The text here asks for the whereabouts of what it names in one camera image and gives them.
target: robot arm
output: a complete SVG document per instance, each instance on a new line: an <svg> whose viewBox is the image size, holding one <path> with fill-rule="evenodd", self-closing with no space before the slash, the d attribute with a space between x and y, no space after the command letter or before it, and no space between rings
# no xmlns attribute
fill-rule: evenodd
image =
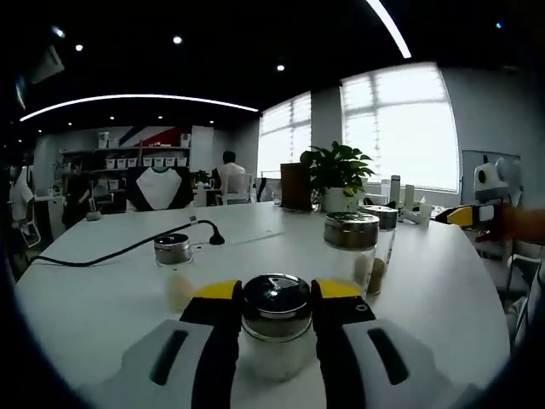
<svg viewBox="0 0 545 409"><path fill-rule="evenodd" d="M453 408L474 397L437 370L428 347L376 320L351 285L314 280L312 298L328 409ZM180 321L146 335L114 377L83 393L106 408L229 408L243 300L240 281L204 287Z"/></svg>

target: black ceiling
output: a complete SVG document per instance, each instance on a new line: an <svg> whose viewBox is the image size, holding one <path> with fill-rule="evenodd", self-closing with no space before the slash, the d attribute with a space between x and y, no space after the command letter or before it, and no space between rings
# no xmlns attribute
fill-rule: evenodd
<svg viewBox="0 0 545 409"><path fill-rule="evenodd" d="M11 139L28 143L38 129L67 130L68 122L72 128L89 128L214 120L215 126L231 130L256 114L197 102L115 100L61 108L21 124L19 118L63 101L124 93L194 96L261 111L341 78L405 62L490 69L519 64L516 36L497 1L382 3L409 46L410 60L402 58L365 0L157 4L160 11L102 8L70 17L66 10L23 13L7 25L12 27L9 39L4 36L11 73L3 87L1 120L14 122ZM501 30L498 21L504 23ZM57 38L52 25L66 37ZM183 38L181 45L173 44L174 35ZM75 50L78 43L82 52ZM35 66L50 44L65 70L28 85L23 111L15 103L13 80ZM285 65L284 72L276 71L278 63Z"/></svg>

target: window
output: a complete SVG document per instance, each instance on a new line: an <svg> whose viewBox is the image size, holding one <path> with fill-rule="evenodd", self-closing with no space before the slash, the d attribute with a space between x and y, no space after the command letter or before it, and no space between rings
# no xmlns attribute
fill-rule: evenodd
<svg viewBox="0 0 545 409"><path fill-rule="evenodd" d="M280 178L280 164L299 162L310 147L310 92L266 110L260 122L257 177Z"/></svg>
<svg viewBox="0 0 545 409"><path fill-rule="evenodd" d="M446 87L431 63L342 81L343 142L373 158L370 181L458 192L456 128Z"/></svg>

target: silver cap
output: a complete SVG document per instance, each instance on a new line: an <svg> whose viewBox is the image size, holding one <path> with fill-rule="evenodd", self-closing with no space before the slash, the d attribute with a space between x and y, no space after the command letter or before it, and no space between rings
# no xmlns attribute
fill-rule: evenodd
<svg viewBox="0 0 545 409"><path fill-rule="evenodd" d="M310 286L288 274L264 274L248 281L244 329L260 339L297 337L311 317Z"/></svg>
<svg viewBox="0 0 545 409"><path fill-rule="evenodd" d="M366 251L376 245L379 218L357 212L329 213L325 217L324 241L335 248Z"/></svg>
<svg viewBox="0 0 545 409"><path fill-rule="evenodd" d="M172 233L159 236L153 240L155 258L162 264L190 262L192 251L189 238L185 234Z"/></svg>
<svg viewBox="0 0 545 409"><path fill-rule="evenodd" d="M398 211L386 206L366 205L358 207L358 210L369 215L377 216L380 219L381 230L394 230L398 225Z"/></svg>

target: power cord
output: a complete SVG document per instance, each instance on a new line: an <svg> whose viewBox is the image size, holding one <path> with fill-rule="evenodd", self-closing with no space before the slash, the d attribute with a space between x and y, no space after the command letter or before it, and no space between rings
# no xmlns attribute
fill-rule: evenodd
<svg viewBox="0 0 545 409"><path fill-rule="evenodd" d="M116 251L115 253L108 254L106 256L99 257L96 260L92 260L90 262L65 262L65 261L62 261L62 260L55 260L54 258L50 258L50 257L46 257L46 256L35 256L35 257L33 257L31 259L31 264L35 260L44 260L46 262L52 262L52 263L60 264L61 266L67 266L67 267L89 267L89 266L93 266L95 264L98 264L99 262L104 262L104 261L109 260L111 258L121 256L123 253L126 253L127 251L131 251L131 250L135 249L136 247L140 247L141 245L144 245L145 243L149 243L150 241L155 240L157 237L164 236L165 234L171 234L171 233L177 232L179 230L183 230L185 228L189 228L193 224L195 224L195 223L188 223L188 224L184 224L183 226L179 226L177 228L171 228L170 230L167 230L166 232L162 232L162 233L156 234L156 235L154 235L152 237L149 237L147 239L143 239L143 240L139 241L138 243L134 243L133 245L130 245L129 247L127 247L125 249L122 249L120 251ZM223 245L225 243L225 239L223 239L223 237L220 234L220 231L218 230L218 227L213 222L211 222L209 220L198 220L197 224L209 224L210 226L212 226L212 228L214 229L214 233L212 234L212 236L210 237L210 240L209 240L209 243L211 245Z"/></svg>

